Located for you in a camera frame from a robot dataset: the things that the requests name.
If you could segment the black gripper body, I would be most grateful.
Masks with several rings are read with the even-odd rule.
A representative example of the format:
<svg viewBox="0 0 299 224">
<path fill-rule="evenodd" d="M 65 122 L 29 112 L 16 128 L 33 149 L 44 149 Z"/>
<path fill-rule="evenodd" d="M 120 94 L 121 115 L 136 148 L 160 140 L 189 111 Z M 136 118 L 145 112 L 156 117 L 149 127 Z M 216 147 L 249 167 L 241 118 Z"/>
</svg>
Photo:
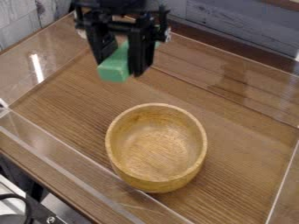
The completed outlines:
<svg viewBox="0 0 299 224">
<path fill-rule="evenodd" d="M 133 32 L 149 35 L 152 42 L 166 42 L 169 8 L 158 0 L 70 0 L 74 27 L 89 43 L 114 41 Z"/>
</svg>

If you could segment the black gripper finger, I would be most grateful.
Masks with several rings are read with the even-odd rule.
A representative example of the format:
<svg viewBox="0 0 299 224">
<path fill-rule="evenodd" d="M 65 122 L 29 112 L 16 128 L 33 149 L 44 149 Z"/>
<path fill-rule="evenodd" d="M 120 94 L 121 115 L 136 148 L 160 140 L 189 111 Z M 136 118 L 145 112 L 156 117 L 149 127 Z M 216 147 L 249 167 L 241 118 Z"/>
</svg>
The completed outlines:
<svg viewBox="0 0 299 224">
<path fill-rule="evenodd" d="M 89 48 L 100 65 L 117 49 L 116 36 L 101 24 L 86 25 L 85 32 Z"/>
<path fill-rule="evenodd" d="M 153 64 L 154 40 L 152 37 L 154 31 L 153 23 L 146 20 L 136 20 L 130 29 L 128 41 L 128 70 L 138 77 L 146 68 Z"/>
</svg>

